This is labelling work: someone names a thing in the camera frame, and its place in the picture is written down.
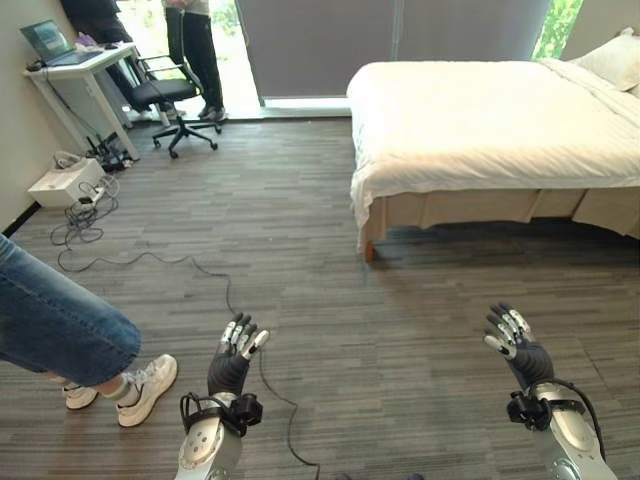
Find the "gray shoe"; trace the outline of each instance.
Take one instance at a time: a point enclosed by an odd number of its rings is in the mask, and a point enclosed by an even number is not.
[[[213,108],[211,105],[205,105],[204,108],[202,110],[200,110],[200,113],[198,114],[198,118],[207,118],[209,117],[209,115],[215,115],[216,114],[216,109]]]
[[[227,119],[227,111],[222,107],[220,110],[211,110],[211,112],[202,117],[203,120],[213,120],[215,123],[222,123]]]

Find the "laptop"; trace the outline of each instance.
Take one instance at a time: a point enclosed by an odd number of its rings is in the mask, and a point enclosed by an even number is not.
[[[78,65],[102,53],[74,51],[53,20],[29,25],[20,31],[47,67]]]

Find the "white sock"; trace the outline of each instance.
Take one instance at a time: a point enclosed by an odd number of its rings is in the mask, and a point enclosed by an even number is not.
[[[138,403],[140,390],[138,390],[138,387],[136,387],[135,383],[131,382],[129,378],[126,376],[122,378],[124,380],[122,385],[120,385],[115,392],[109,395],[103,395],[103,397],[113,400],[119,407],[131,407]]]

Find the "robot finger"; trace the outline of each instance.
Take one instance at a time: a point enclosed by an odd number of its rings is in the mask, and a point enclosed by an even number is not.
[[[245,344],[247,343],[247,340],[251,338],[251,335],[253,335],[257,328],[258,326],[255,323],[250,323],[247,328],[244,329],[242,335],[240,335],[240,338],[238,339],[238,343],[236,344],[237,351],[242,351]]]
[[[518,328],[518,324],[516,323],[516,321],[511,318],[511,315],[509,315],[509,312],[497,305],[492,305],[491,310],[498,316],[498,318],[503,321],[503,323],[508,325],[509,329],[513,332],[513,336],[519,342],[520,329]]]
[[[231,334],[230,342],[232,345],[236,345],[238,342],[238,338],[242,335],[242,332],[245,330],[247,324],[251,321],[251,315],[243,315],[240,320],[236,323],[236,327],[233,329],[233,333]]]
[[[504,341],[497,338],[490,330],[484,331],[484,337],[482,341],[492,350],[495,350],[503,357],[511,360],[516,356],[516,349],[513,346],[507,345]]]
[[[269,330],[262,330],[260,333],[249,339],[242,349],[242,356],[247,360],[251,360],[251,357],[260,350],[268,340]]]
[[[487,315],[487,320],[489,320],[489,322],[491,322],[493,326],[495,326],[498,329],[498,332],[500,332],[500,336],[502,337],[502,340],[504,341],[504,343],[507,343],[509,345],[516,344],[516,339],[513,335],[513,330],[511,330],[510,327],[508,327],[501,320],[499,320],[498,317],[496,317],[495,315],[489,314]]]
[[[522,315],[520,315],[520,312],[518,312],[515,308],[513,308],[508,303],[501,302],[500,303],[500,307],[503,310],[505,310],[506,312],[508,312],[509,315],[511,316],[511,318],[513,318],[515,320],[515,322],[518,325],[518,328],[520,329],[520,331],[522,332],[522,336],[524,338],[526,338],[529,341],[535,340],[534,337],[533,337],[533,333],[531,332],[531,326],[524,319],[524,317]]]
[[[222,336],[220,337],[220,343],[218,344],[218,348],[216,348],[216,355],[218,353],[229,353],[233,350],[233,346],[231,345],[231,335],[233,335],[233,330],[236,328],[236,324],[242,318],[242,313],[236,313],[233,316],[233,319],[227,323],[224,332],[222,332]]]

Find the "black office chair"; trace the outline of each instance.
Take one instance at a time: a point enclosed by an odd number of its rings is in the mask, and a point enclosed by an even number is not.
[[[147,81],[134,87],[132,96],[136,103],[139,105],[160,105],[161,110],[165,110],[168,106],[173,106],[174,102],[179,100],[185,100],[187,98],[193,98],[198,96],[198,90],[202,91],[202,85],[198,77],[191,71],[189,65],[184,58],[184,47],[182,40],[182,16],[183,12],[176,8],[165,9],[167,17],[167,38],[169,41],[169,55],[159,55],[157,57],[140,58],[139,61],[143,65],[143,69],[146,71]],[[155,60],[158,58],[170,58],[174,63],[171,67],[149,69],[146,68],[149,60]],[[184,79],[171,79],[171,80],[156,80],[153,76],[153,72],[159,72],[163,70],[179,69],[184,75]],[[194,122],[185,123],[184,119],[180,115],[180,112],[176,109],[177,113],[177,125],[170,126],[161,130],[153,135],[153,144],[156,148],[160,147],[158,138],[168,137],[173,135],[173,139],[169,144],[169,155],[171,158],[178,158],[178,154],[173,149],[182,137],[188,137],[193,135],[194,137],[202,138],[209,142],[209,145],[213,150],[218,149],[218,144],[211,138],[198,133],[196,130],[202,128],[213,127],[216,133],[220,134],[222,128],[220,124],[215,122]]]

